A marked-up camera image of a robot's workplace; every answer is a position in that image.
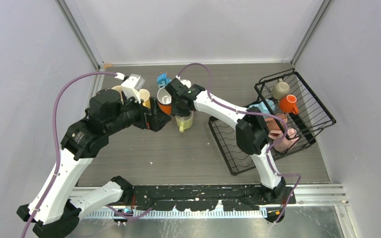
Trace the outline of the lime green mug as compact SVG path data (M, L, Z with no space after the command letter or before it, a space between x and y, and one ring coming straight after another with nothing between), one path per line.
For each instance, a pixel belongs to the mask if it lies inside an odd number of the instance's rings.
M175 116L177 126L179 127L179 132L184 133L185 130L189 129L193 125L193 111L190 112L189 116L180 117Z

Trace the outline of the yellow mug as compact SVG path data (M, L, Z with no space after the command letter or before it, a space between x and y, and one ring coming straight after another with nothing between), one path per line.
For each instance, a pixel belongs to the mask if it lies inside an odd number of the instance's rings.
M142 100L142 104L147 107L147 108L151 108L151 104L150 104L150 92L146 89L140 89L139 90L139 95L140 95L140 98Z

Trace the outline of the cream patterned mug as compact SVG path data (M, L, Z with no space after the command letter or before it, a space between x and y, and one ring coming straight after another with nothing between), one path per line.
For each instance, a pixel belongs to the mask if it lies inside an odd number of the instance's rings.
M120 94L121 100L123 100L123 88L120 85L112 87L113 90L117 91Z

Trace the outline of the orange mug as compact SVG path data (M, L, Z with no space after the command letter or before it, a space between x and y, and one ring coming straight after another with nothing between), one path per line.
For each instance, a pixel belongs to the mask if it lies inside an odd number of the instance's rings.
M171 114L172 114L172 105L171 105L171 104L164 105L164 104L159 103L159 107L160 107L160 109L161 109L164 113L166 113L166 114L168 114L168 115L171 115Z

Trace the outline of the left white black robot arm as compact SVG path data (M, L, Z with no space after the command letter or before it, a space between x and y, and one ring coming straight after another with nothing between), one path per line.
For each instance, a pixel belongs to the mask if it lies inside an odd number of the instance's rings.
M111 203L127 205L132 201L133 187L121 176L85 195L70 198L70 194L111 135L130 126L157 132L170 122L170 115L160 109L154 97L150 103L145 107L133 98L122 99L114 89L103 89L90 99L85 117L72 124L61 141L54 172L37 197L17 210L23 221L34 223L36 236L64 238L86 215Z

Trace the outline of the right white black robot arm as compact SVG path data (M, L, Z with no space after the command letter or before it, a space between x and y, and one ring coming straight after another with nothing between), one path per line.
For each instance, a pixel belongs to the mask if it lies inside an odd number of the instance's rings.
M198 111L232 127L238 148L249 155L255 164L264 189L264 199L273 204L283 197L286 181L272 158L269 130L260 110L233 105L197 84L187 87L176 78L165 89L171 95L172 114L187 117L191 112Z

